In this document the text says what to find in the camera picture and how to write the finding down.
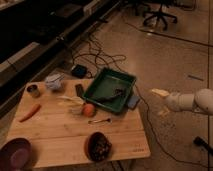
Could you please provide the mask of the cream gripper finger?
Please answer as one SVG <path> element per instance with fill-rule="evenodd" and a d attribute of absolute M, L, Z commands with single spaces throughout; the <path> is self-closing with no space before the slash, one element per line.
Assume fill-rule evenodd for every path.
<path fill-rule="evenodd" d="M 167 97 L 170 94 L 168 91 L 162 89 L 152 89 L 151 92 L 160 97 Z"/>
<path fill-rule="evenodd" d="M 170 113 L 170 110 L 165 107 L 158 112 L 158 115 L 161 117 L 167 116 Z"/>

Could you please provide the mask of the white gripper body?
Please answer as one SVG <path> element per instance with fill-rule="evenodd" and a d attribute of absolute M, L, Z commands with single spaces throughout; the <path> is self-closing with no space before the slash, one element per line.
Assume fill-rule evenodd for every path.
<path fill-rule="evenodd" d="M 194 102 L 193 94 L 181 94 L 172 92 L 165 98 L 166 106 L 175 112 L 179 111 L 192 111 L 196 104 Z"/>

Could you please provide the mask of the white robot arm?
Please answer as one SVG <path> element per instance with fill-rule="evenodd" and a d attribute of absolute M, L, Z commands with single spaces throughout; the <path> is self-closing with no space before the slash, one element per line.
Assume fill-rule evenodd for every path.
<path fill-rule="evenodd" d="M 191 111 L 213 116 L 213 90 L 200 89 L 194 93 L 169 92 L 154 88 L 152 93 L 160 96 L 167 108 L 174 112 Z"/>

